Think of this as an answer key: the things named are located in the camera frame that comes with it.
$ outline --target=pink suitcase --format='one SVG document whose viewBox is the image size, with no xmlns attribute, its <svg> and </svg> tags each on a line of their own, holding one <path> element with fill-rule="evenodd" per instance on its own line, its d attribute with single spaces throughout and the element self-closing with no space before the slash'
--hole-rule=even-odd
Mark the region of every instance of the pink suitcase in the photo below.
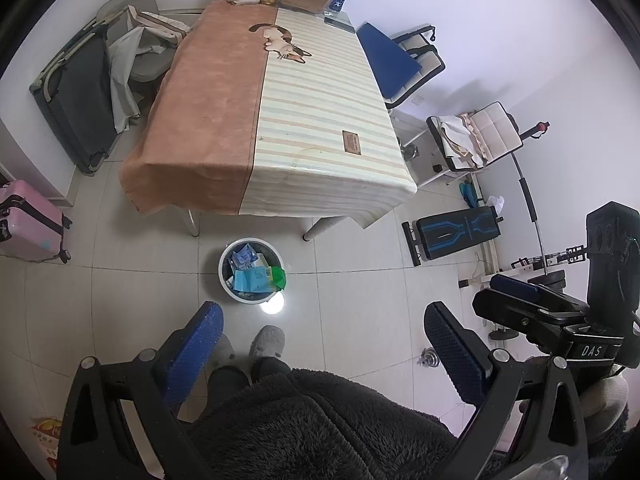
<svg viewBox="0 0 640 480">
<path fill-rule="evenodd" d="M 0 250 L 25 260 L 71 259 L 62 248 L 71 220 L 23 180 L 0 188 Z"/>
</svg>

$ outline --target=suitcase strap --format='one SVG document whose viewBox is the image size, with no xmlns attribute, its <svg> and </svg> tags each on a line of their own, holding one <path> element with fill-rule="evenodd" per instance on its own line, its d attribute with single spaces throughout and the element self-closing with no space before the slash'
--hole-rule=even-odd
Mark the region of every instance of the suitcase strap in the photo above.
<svg viewBox="0 0 640 480">
<path fill-rule="evenodd" d="M 27 200 L 19 195 L 11 195 L 4 202 L 0 204 L 0 215 L 4 216 L 2 212 L 4 210 L 8 210 L 11 207 L 17 207 L 18 209 L 22 209 L 27 215 L 35 218 L 38 222 L 43 225 L 46 225 L 52 231 L 57 232 L 60 236 L 64 235 L 64 228 L 62 225 L 56 224 L 51 218 L 44 216 L 40 211 L 38 211 L 34 206 L 29 204 Z"/>
</svg>

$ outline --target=person's leg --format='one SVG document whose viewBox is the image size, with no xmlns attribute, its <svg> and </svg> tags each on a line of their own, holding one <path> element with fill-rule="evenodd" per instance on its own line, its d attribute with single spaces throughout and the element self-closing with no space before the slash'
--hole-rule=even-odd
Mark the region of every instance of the person's leg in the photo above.
<svg viewBox="0 0 640 480">
<path fill-rule="evenodd" d="M 249 357 L 254 360 L 251 366 L 251 379 L 254 383 L 271 374 L 288 374 L 289 365 L 280 361 L 284 350 L 284 332 L 277 326 L 262 327 L 255 336 L 249 350 Z"/>
<path fill-rule="evenodd" d="M 231 342 L 222 334 L 211 353 L 210 362 L 214 370 L 207 380 L 207 405 L 200 418 L 208 415 L 220 402 L 249 386 L 247 376 L 234 366 L 235 358 Z"/>
</svg>

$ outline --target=cat illustration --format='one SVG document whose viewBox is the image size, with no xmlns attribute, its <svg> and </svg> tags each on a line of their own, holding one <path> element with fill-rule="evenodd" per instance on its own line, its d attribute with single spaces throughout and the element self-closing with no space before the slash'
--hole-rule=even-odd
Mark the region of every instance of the cat illustration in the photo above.
<svg viewBox="0 0 640 480">
<path fill-rule="evenodd" d="M 305 56 L 311 56 L 307 51 L 291 43 L 293 36 L 286 28 L 271 25 L 271 23 L 257 23 L 249 28 L 249 32 L 257 32 L 261 27 L 267 27 L 262 33 L 267 39 L 264 49 L 277 52 L 279 59 L 290 59 L 298 63 L 306 63 Z"/>
</svg>

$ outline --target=clear plastic piece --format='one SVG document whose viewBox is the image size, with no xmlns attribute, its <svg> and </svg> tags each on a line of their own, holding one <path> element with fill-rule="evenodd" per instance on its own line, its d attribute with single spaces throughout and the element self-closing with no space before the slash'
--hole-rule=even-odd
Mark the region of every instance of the clear plastic piece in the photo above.
<svg viewBox="0 0 640 480">
<path fill-rule="evenodd" d="M 546 462 L 532 465 L 511 480 L 570 480 L 566 474 L 568 468 L 569 457 L 558 455 Z"/>
</svg>

